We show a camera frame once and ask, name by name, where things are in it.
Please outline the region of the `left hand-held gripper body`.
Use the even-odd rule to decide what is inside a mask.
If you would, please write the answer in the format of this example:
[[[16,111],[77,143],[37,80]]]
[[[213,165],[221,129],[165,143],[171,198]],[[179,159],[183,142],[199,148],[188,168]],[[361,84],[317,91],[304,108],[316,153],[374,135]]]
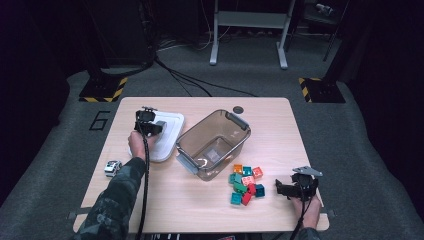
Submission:
[[[144,136],[149,136],[149,133],[156,129],[151,126],[155,119],[155,109],[152,107],[144,106],[142,110],[136,112],[136,120],[134,129]]]

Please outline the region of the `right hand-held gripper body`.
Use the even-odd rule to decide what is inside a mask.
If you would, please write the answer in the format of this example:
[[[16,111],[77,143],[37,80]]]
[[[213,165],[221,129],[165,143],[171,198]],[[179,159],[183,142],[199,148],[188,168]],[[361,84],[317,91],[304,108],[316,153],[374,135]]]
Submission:
[[[310,166],[297,167],[293,171],[294,174],[291,176],[294,187],[293,196],[303,201],[315,196],[319,185],[318,177],[322,177],[323,173]]]

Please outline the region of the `white lid with grey handle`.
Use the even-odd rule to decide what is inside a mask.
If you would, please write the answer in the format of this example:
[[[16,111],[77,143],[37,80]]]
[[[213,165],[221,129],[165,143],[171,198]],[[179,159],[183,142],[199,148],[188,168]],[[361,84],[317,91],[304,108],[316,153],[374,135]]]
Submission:
[[[164,127],[156,127],[162,129],[162,133],[156,135],[158,137],[155,148],[150,151],[150,160],[152,162],[166,161],[175,148],[177,138],[182,131],[184,125],[184,116],[180,113],[161,112],[155,109],[156,117],[153,120],[164,121]]]

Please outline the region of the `brown translucent storage box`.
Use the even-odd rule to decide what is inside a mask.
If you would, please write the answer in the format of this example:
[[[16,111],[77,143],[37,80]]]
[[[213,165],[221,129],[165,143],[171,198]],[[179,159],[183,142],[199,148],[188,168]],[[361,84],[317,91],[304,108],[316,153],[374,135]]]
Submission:
[[[210,181],[238,157],[250,135],[245,120],[216,110],[177,139],[177,160],[193,175]]]

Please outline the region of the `pile of coloured toy blocks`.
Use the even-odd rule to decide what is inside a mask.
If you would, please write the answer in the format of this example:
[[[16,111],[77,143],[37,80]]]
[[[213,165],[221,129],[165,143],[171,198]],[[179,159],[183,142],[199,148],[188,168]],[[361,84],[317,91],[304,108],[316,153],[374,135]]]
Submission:
[[[262,169],[242,164],[235,164],[233,172],[228,177],[228,183],[232,186],[230,203],[233,205],[247,206],[253,198],[263,198],[265,187],[259,183],[264,173]]]

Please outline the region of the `person's left hand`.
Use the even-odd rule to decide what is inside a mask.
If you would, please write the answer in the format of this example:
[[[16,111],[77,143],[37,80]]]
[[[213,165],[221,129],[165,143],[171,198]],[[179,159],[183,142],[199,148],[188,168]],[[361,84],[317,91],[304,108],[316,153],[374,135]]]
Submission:
[[[152,151],[155,148],[156,140],[157,136],[143,138],[139,132],[132,131],[128,137],[128,145],[132,156],[145,160],[146,150]]]

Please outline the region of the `person's right hand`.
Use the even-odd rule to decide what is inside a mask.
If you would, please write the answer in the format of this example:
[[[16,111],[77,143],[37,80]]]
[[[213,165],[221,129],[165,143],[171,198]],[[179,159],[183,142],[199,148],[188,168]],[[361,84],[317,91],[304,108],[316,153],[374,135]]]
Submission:
[[[298,219],[303,218],[300,228],[313,228],[316,229],[321,211],[321,201],[317,196],[314,196],[306,205],[298,198],[290,199],[295,215]]]

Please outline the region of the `black base with hazard stripes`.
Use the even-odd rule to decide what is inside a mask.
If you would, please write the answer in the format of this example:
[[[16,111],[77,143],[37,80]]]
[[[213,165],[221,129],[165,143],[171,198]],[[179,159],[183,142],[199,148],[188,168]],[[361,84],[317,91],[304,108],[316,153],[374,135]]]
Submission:
[[[344,103],[336,83],[328,83],[320,78],[299,78],[303,97],[307,103]]]
[[[107,78],[103,83],[89,80],[79,94],[83,102],[115,102],[123,92],[127,78]]]

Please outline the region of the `black cabinet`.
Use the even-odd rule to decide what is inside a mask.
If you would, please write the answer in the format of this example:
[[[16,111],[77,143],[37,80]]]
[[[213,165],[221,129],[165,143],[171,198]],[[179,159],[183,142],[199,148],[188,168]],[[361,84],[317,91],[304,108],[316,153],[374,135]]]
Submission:
[[[152,44],[140,0],[85,0],[85,3],[108,66],[141,67],[152,63]]]

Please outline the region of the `small grey device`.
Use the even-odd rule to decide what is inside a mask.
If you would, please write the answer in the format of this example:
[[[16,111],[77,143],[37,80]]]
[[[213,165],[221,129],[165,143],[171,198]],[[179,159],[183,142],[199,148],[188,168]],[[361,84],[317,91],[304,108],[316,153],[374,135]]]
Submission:
[[[330,6],[318,3],[315,5],[315,7],[320,14],[325,16],[330,16],[333,13],[333,9]]]

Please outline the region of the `white metal table frame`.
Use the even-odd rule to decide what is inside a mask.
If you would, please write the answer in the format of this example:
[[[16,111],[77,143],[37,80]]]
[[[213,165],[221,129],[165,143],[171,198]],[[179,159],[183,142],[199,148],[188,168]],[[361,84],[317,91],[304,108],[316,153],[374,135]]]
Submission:
[[[265,13],[223,11],[219,9],[219,0],[214,0],[213,44],[209,64],[212,66],[217,64],[219,52],[218,30],[220,26],[269,28],[280,29],[282,31],[281,39],[276,43],[276,48],[280,68],[282,70],[287,70],[288,63],[284,46],[295,3],[296,0],[288,0],[288,9],[285,13]]]

